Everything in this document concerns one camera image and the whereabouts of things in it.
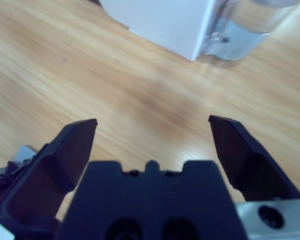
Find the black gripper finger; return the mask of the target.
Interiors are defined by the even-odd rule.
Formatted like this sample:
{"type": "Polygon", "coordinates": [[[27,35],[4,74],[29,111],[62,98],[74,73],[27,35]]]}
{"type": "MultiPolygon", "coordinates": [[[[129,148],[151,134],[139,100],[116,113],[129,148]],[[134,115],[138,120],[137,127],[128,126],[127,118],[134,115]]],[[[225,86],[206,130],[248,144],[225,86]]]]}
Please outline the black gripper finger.
{"type": "Polygon", "coordinates": [[[89,161],[98,122],[67,124],[33,158],[0,172],[0,224],[12,233],[56,233],[56,214],[89,161]]]}
{"type": "Polygon", "coordinates": [[[296,186],[241,122],[216,115],[208,121],[228,181],[246,201],[300,199],[296,186]]]}

